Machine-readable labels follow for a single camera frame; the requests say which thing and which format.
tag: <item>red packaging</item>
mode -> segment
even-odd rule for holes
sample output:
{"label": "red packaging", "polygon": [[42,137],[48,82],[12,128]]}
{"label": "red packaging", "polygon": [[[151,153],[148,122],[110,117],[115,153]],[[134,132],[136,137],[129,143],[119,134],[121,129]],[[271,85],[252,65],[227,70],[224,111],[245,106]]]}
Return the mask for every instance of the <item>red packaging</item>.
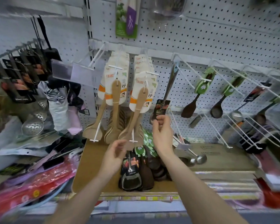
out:
{"label": "red packaging", "polygon": [[0,218],[18,205],[40,198],[75,176],[78,168],[77,156],[65,158],[63,164],[39,173],[24,183],[0,191]]}

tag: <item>hand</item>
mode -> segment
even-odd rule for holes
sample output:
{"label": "hand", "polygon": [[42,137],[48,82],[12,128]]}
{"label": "hand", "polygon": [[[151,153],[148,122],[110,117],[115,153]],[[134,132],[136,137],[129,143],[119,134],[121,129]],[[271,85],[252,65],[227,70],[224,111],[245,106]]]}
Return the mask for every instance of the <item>hand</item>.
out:
{"label": "hand", "polygon": [[173,154],[172,138],[173,131],[170,126],[170,117],[166,115],[157,116],[157,119],[153,120],[153,143],[158,154]]}
{"label": "hand", "polygon": [[105,152],[101,168],[98,172],[99,176],[111,178],[122,166],[123,158],[125,157],[126,150],[124,145],[127,140],[116,140],[109,145]]}

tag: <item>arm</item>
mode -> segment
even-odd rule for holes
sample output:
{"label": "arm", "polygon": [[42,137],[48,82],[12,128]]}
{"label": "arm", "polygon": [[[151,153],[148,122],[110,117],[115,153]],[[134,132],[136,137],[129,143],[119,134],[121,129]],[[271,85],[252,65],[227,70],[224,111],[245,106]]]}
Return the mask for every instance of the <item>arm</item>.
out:
{"label": "arm", "polygon": [[125,143],[126,140],[117,140],[109,146],[97,176],[71,200],[58,206],[46,224],[80,224],[88,221],[103,188],[122,165],[126,154]]}
{"label": "arm", "polygon": [[247,222],[173,152],[169,116],[158,116],[153,122],[153,142],[165,163],[188,215],[195,224],[247,224]]}

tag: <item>black handle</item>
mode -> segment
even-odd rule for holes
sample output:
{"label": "black handle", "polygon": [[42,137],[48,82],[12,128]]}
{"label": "black handle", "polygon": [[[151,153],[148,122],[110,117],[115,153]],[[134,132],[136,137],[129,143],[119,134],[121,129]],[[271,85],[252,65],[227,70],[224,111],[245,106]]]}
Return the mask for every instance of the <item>black handle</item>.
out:
{"label": "black handle", "polygon": [[47,42],[47,45],[48,45],[49,49],[52,50],[52,47],[51,47],[51,45],[49,43],[48,36],[47,36],[47,33],[46,33],[45,24],[44,24],[44,22],[43,22],[43,20],[42,20],[40,15],[39,15],[39,18],[37,18],[37,21],[38,21],[39,26],[41,27],[41,32],[44,35],[45,41]]}

